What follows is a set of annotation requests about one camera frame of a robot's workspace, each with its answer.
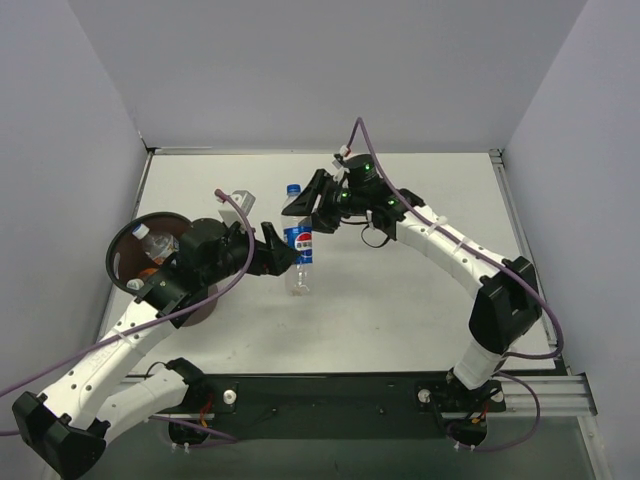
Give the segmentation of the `pepsi plastic bottle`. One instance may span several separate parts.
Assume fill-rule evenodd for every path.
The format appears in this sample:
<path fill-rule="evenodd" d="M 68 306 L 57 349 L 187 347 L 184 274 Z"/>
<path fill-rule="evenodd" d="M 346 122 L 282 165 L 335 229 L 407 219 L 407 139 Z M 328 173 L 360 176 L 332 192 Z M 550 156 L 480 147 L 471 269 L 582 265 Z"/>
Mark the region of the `pepsi plastic bottle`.
<path fill-rule="evenodd" d="M 292 296 L 309 295 L 313 286 L 313 235 L 309 216 L 281 215 L 284 240 L 297 252 L 285 274 L 286 291 Z"/>

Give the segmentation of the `clear water bottle blue label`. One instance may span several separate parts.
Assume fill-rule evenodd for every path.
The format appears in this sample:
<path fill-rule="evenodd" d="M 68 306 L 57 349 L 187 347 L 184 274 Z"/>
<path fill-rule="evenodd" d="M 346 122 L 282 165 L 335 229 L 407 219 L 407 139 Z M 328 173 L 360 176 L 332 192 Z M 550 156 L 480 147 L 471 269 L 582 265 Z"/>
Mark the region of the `clear water bottle blue label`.
<path fill-rule="evenodd" d="M 132 235 L 138 240 L 146 256 L 157 265 L 162 265 L 179 250 L 176 238 L 167 233 L 151 230 L 144 223 L 138 224 Z"/>

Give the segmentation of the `orange juice plastic bottle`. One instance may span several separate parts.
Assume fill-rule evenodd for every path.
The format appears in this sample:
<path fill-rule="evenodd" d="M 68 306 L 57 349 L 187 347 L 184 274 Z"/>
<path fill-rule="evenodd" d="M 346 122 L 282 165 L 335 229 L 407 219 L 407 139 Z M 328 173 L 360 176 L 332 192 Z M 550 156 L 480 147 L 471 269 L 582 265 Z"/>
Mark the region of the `orange juice plastic bottle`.
<path fill-rule="evenodd" d="M 136 276 L 127 281 L 126 287 L 130 290 L 139 291 L 147 283 L 149 278 L 158 271 L 157 268 L 147 268 L 139 272 Z"/>

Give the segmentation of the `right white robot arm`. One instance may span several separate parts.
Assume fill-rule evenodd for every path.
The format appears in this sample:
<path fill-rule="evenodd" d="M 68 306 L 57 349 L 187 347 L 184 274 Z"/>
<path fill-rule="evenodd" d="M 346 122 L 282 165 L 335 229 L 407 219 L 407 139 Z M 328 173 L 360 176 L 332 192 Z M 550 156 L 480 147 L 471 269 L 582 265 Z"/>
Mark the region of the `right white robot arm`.
<path fill-rule="evenodd" d="M 351 217 L 421 253 L 456 280 L 473 299 L 471 341 L 451 374 L 468 390 L 482 387 L 512 345 L 540 319 L 535 269 L 523 257 L 509 260 L 463 236 L 419 196 L 390 186 L 369 154 L 336 157 L 340 171 L 317 170 L 305 187 L 287 188 L 282 216 L 332 234 Z"/>

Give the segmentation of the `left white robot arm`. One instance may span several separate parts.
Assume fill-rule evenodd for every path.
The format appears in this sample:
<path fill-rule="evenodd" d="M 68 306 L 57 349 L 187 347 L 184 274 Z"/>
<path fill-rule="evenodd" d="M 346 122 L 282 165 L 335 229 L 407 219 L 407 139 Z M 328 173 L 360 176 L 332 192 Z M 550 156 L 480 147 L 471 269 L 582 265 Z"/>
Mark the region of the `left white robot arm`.
<path fill-rule="evenodd" d="M 123 227 L 106 255 L 113 284 L 133 300 L 96 344 L 72 359 L 72 368 L 40 393 L 13 403 L 19 434 L 63 479 L 78 479 L 107 445 L 169 408 L 193 411 L 222 394 L 184 358 L 164 362 L 142 382 L 115 387 L 156 345 L 208 315 L 219 282 L 235 286 L 244 275 L 280 276 L 298 258 L 269 222 L 256 239 L 243 220 L 190 221 L 170 212 L 144 215 Z"/>

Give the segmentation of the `dark brown round bin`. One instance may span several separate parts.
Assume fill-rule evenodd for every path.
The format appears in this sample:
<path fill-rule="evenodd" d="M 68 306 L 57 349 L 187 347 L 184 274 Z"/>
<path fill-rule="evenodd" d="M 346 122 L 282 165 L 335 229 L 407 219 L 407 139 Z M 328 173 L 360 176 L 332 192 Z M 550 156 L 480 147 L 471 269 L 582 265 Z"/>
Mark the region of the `dark brown round bin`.
<path fill-rule="evenodd" d="M 130 294 L 133 293 L 127 289 L 130 280 L 145 281 L 159 269 L 132 234 L 139 224 L 145 224 L 152 231 L 169 233 L 178 239 L 188 229 L 191 221 L 174 212 L 154 212 L 136 218 L 120 229 L 106 251 L 105 266 L 114 286 Z"/>

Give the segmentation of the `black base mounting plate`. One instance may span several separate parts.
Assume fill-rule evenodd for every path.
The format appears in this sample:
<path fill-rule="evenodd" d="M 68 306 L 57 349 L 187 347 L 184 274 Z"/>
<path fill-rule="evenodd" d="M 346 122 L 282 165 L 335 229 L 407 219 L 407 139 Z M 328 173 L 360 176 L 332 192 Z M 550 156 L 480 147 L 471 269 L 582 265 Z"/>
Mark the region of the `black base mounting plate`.
<path fill-rule="evenodd" d="M 497 380 L 468 391 L 445 371 L 410 371 L 208 374 L 167 411 L 248 441 L 442 438 L 452 420 L 505 410 Z"/>

